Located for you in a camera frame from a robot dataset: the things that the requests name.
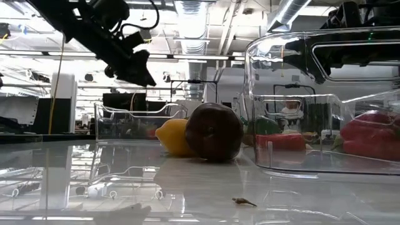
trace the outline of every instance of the red bell pepper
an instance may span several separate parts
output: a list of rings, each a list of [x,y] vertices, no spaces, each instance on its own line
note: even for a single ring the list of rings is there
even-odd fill
[[[369,111],[347,123],[340,131],[345,153],[400,161],[400,116]]]
[[[267,148],[271,141],[273,150],[306,150],[306,142],[301,134],[256,135],[256,141],[259,148]]]

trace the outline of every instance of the small brown toy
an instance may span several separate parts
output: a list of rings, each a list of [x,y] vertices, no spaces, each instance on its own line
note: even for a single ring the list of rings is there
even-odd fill
[[[244,198],[241,198],[241,197],[239,197],[239,198],[233,197],[232,200],[233,200],[236,204],[250,204],[250,205],[252,205],[252,206],[257,207],[256,204],[253,204],[253,203],[249,202],[248,200],[246,200],[246,199],[244,199]]]

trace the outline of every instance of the yellow cable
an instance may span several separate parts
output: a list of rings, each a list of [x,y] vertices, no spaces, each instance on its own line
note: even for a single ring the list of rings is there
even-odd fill
[[[61,63],[63,61],[64,42],[65,42],[65,36],[63,36],[63,38],[62,38],[60,63],[58,66],[56,87],[54,88],[54,96],[51,97],[51,108],[50,108],[50,116],[49,116],[49,134],[51,134],[51,129],[52,129],[52,125],[53,125],[53,111],[54,111],[54,105],[56,104],[57,88],[58,88],[58,82],[60,79],[60,72],[61,72]]]
[[[5,35],[2,37],[2,39],[0,40],[0,44],[2,44],[3,41],[4,41],[7,37],[8,37],[8,34],[5,34]]]
[[[51,107],[50,107],[50,115],[49,115],[49,134],[51,134],[51,128],[53,125],[53,112],[54,105],[56,104],[57,97],[57,88],[58,82],[60,80],[60,72],[61,72],[61,63],[63,62],[63,54],[64,54],[64,43],[65,43],[65,35],[62,36],[62,46],[61,46],[61,55],[60,55],[60,63],[58,66],[57,79],[56,79],[56,87],[54,88],[54,96],[51,97]],[[49,207],[49,149],[46,149],[46,224],[48,221],[48,207]]]

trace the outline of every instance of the reflective table surface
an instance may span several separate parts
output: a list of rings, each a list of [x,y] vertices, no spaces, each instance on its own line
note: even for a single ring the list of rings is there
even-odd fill
[[[211,164],[158,142],[1,145],[0,224],[400,224],[400,177],[287,177],[252,151]]]

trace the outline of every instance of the ceiling duct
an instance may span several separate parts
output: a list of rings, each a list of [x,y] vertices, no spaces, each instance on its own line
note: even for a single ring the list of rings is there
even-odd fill
[[[175,8],[179,19],[179,36],[187,39],[181,41],[182,53],[202,55],[206,53],[206,42],[203,41],[207,33],[208,3],[202,1],[175,1]],[[188,62],[186,79],[206,80],[205,65],[198,62]],[[187,99],[202,99],[204,85],[186,86]]]
[[[311,0],[282,0],[277,11],[268,16],[267,32],[290,31],[292,22],[297,18],[300,10],[310,2]]]

